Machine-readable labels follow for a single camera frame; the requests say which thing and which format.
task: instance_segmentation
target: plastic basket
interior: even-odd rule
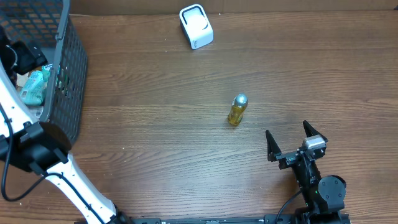
[[[70,0],[0,1],[0,23],[13,41],[34,41],[53,64],[40,121],[59,126],[73,144],[87,74],[87,54],[69,18]]]

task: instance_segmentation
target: bottle cap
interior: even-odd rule
[[[232,102],[232,105],[244,107],[247,106],[248,103],[249,103],[248,97],[245,94],[240,93],[235,97],[234,101]]]

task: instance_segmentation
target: yellow bottle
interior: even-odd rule
[[[238,125],[243,118],[243,111],[248,107],[248,97],[240,93],[232,101],[231,111],[228,115],[228,122],[232,125]]]

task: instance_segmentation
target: white box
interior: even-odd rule
[[[193,4],[183,8],[180,11],[180,23],[192,49],[198,49],[213,41],[213,29],[201,5]]]

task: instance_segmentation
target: cable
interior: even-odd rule
[[[69,182],[68,179],[66,179],[63,175],[61,174],[57,174],[57,173],[51,173],[51,174],[44,174],[39,180],[37,180],[32,186],[30,186],[25,193],[23,193],[21,196],[18,196],[16,198],[9,198],[7,196],[6,193],[6,179],[7,179],[7,172],[8,172],[8,167],[10,164],[10,158],[11,158],[11,152],[13,150],[14,147],[14,132],[12,130],[12,126],[11,126],[11,121],[8,118],[4,108],[2,107],[1,103],[0,103],[0,111],[2,116],[4,117],[5,122],[7,123],[7,127],[8,127],[8,131],[9,131],[9,145],[8,145],[8,151],[7,151],[7,156],[6,156],[6,162],[4,164],[4,170],[2,173],[2,179],[1,179],[1,195],[2,197],[8,201],[8,202],[15,202],[18,201],[22,198],[24,198],[26,195],[28,195],[33,189],[35,189],[36,186],[38,186],[39,183],[41,183],[41,181],[43,181],[44,179],[46,179],[49,176],[55,175],[57,177],[59,177],[60,179],[62,179],[63,181],[65,181],[65,183],[67,183],[69,185],[69,187],[74,191],[74,193],[76,194],[76,196],[81,200],[81,202],[83,202],[83,204],[85,204],[85,206],[87,207],[87,209],[89,211],[91,211],[94,216],[98,219],[98,221],[101,224],[105,224],[105,222],[100,218],[100,216],[93,210],[93,208],[91,207],[91,205],[89,205],[87,203],[87,201],[81,196],[81,194],[77,191],[77,189],[72,185],[72,183]]]
[[[287,202],[285,202],[284,206],[282,206],[282,208],[280,208],[278,215],[276,215],[276,219],[275,219],[275,224],[278,224],[278,219],[280,217],[280,215],[282,214],[282,212],[284,211],[285,207],[292,202],[297,196],[299,196],[301,194],[301,190],[299,190],[295,195],[293,195]]]

